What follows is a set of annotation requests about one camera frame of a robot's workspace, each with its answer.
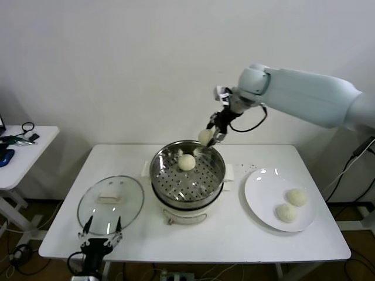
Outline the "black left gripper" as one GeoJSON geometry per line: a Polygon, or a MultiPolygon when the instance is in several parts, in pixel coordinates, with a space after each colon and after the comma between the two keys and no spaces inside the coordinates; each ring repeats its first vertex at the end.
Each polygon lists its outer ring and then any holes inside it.
{"type": "Polygon", "coordinates": [[[104,257],[113,251],[122,240],[121,217],[118,217],[117,224],[113,233],[108,234],[107,238],[89,238],[93,216],[91,215],[85,223],[83,230],[78,233],[81,251],[84,254],[82,274],[97,274],[101,269],[104,257]]]}

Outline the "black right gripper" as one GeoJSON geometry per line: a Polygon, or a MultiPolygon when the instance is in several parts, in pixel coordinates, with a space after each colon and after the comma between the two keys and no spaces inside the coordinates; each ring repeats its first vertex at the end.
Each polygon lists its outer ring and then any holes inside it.
{"type": "Polygon", "coordinates": [[[208,145],[214,146],[222,142],[227,133],[227,127],[230,123],[237,118],[237,113],[233,112],[230,108],[224,107],[220,112],[215,112],[210,116],[208,128],[212,129],[214,126],[218,130],[209,140],[208,145]]]}

